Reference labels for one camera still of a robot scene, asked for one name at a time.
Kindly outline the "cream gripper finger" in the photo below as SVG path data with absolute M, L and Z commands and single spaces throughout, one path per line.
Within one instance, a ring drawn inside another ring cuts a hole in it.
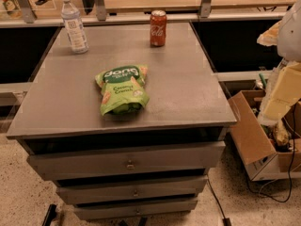
M 279 22 L 273 24 L 268 30 L 260 34 L 257 43 L 263 46 L 277 45 L 277 36 L 279 31 Z
M 262 99 L 261 113 L 265 120 L 279 121 L 301 98 L 301 63 L 289 62 L 287 66 L 276 69 L 271 75 L 271 90 Z

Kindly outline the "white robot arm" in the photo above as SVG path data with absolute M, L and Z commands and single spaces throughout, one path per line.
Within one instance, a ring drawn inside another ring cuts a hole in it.
M 274 125 L 301 98 L 301 0 L 297 0 L 280 22 L 257 38 L 264 46 L 275 45 L 282 57 L 268 78 L 258 121 Z

